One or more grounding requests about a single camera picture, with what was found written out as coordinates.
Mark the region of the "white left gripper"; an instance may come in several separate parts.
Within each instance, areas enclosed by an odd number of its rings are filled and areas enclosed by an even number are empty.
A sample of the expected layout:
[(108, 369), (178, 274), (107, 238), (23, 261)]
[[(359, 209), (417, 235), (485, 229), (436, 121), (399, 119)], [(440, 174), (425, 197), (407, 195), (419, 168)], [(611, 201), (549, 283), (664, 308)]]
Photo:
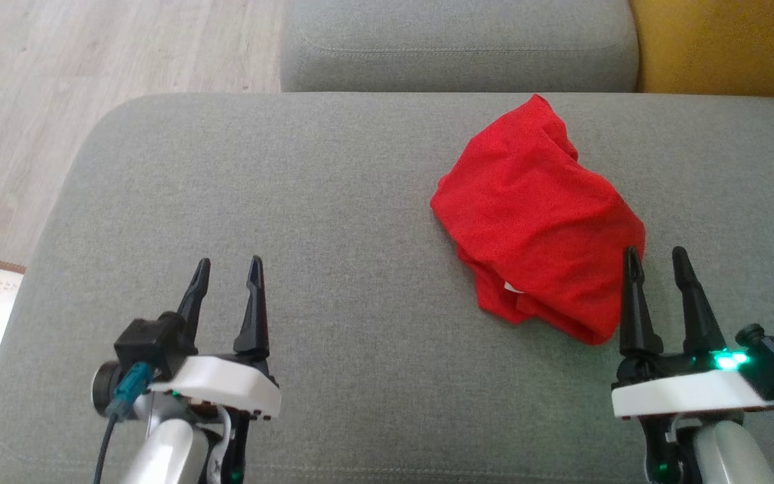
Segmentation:
[[(182, 318), (182, 337), (195, 338), (202, 301), (207, 295), (211, 260), (205, 257), (185, 289), (176, 313)], [(245, 358), (268, 358), (266, 285), (262, 259), (251, 260), (246, 287), (249, 291), (245, 318), (234, 339), (233, 350)], [(244, 411), (259, 417), (275, 417), (282, 408), (279, 387), (257, 368), (218, 356), (188, 356), (166, 382), (148, 386), (148, 422), (183, 419), (189, 423), (214, 423), (219, 408)]]

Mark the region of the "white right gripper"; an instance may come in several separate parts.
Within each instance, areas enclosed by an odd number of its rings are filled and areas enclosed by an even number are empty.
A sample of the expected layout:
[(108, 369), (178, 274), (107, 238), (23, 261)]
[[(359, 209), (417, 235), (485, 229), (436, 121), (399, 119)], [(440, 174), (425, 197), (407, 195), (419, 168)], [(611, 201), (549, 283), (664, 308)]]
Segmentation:
[(620, 419), (719, 411), (768, 411), (774, 399), (762, 398), (739, 372), (749, 361), (728, 344), (697, 278), (688, 252), (672, 250), (675, 283), (682, 295), (686, 354), (663, 354), (643, 291), (645, 273), (636, 246), (623, 255), (619, 352), (626, 358), (612, 384), (614, 416)]

